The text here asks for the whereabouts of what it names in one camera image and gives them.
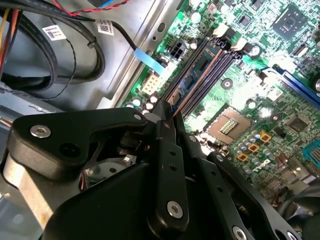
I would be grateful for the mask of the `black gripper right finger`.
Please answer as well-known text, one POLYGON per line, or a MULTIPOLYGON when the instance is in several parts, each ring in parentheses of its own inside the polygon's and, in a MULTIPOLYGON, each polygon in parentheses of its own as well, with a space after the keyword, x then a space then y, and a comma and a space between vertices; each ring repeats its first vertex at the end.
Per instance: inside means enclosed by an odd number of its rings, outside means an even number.
POLYGON ((221 240, 298 240, 300 236, 224 157, 205 156, 199 141, 187 133, 180 113, 173 115, 184 159, 208 194, 221 240))

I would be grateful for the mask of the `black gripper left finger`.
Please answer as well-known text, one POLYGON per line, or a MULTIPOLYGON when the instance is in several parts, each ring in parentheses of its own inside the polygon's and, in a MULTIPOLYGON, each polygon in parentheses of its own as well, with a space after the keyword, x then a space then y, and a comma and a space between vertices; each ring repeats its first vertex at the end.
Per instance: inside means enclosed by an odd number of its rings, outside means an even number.
POLYGON ((172 108, 165 101, 157 104, 151 118, 130 107, 27 115, 13 122, 6 163, 25 168, 27 177, 18 189, 44 221, 45 232, 63 203, 92 188, 79 191, 85 167, 126 155, 136 157, 133 165, 147 163, 158 138, 176 144, 172 108))

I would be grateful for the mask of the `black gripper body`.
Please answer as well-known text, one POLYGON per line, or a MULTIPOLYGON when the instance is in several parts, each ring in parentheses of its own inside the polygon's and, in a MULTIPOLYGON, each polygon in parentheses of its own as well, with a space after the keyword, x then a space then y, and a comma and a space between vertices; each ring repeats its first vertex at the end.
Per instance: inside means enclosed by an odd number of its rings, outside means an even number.
POLYGON ((208 193, 183 148, 159 137, 135 164, 63 203, 45 240, 220 240, 208 193))

